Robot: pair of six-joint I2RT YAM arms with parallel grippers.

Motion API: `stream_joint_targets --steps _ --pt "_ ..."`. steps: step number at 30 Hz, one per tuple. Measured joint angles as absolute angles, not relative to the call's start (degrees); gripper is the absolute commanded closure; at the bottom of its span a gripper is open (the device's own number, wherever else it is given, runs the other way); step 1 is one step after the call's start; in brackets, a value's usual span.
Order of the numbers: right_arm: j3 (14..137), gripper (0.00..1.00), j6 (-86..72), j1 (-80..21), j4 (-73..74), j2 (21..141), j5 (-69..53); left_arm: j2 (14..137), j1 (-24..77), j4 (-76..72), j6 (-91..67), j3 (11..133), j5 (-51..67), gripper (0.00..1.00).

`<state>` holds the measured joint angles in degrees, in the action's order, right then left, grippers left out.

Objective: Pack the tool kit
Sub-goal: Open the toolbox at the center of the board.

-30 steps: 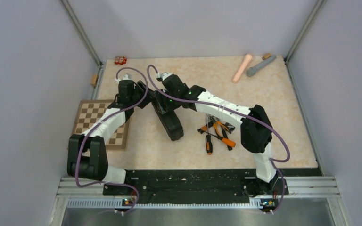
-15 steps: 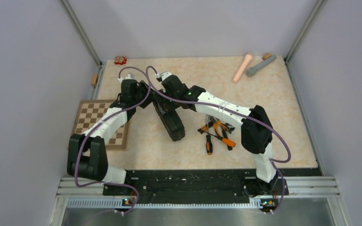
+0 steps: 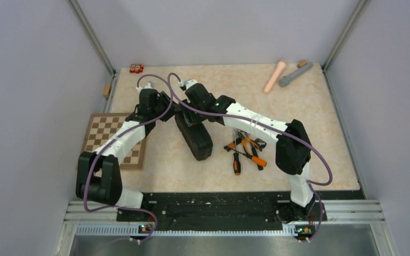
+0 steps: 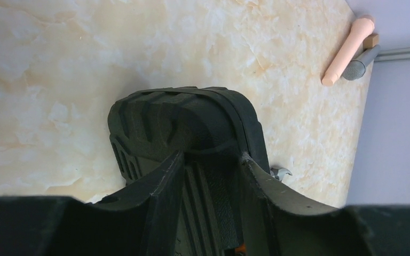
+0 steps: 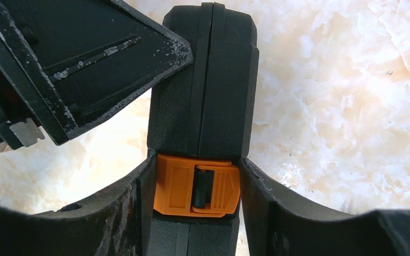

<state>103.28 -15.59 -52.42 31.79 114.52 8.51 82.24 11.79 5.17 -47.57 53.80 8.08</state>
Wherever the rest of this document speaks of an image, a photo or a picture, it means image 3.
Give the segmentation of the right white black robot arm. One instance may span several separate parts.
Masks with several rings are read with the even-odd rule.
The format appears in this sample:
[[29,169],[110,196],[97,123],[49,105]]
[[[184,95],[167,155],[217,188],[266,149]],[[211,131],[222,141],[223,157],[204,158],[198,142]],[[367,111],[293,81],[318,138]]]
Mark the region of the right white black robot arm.
[[268,118],[225,95],[215,98],[194,79],[180,82],[179,87],[187,96],[183,107],[194,121],[217,122],[248,132],[275,147],[275,164],[287,175],[290,185],[291,211],[286,218],[309,220],[316,198],[308,184],[311,143],[303,123],[296,119],[286,123]]

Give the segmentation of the black plastic tool case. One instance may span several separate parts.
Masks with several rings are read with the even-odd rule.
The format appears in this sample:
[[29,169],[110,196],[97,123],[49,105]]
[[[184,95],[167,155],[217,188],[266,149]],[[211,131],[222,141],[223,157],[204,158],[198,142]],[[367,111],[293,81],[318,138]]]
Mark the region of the black plastic tool case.
[[175,115],[175,122],[197,161],[206,160],[211,156],[213,141],[208,130],[202,123],[187,126],[184,115],[181,113]]

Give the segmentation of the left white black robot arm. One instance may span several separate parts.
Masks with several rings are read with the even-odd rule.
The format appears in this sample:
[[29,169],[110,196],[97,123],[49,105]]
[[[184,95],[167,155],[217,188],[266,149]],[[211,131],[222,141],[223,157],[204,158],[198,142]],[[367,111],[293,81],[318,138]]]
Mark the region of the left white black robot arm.
[[166,122],[174,114],[175,104],[164,91],[142,89],[139,104],[121,128],[96,150],[80,154],[76,196],[84,202],[128,207],[136,220],[146,219],[150,206],[143,202],[143,193],[123,188],[120,165],[133,147],[155,128],[156,121]]

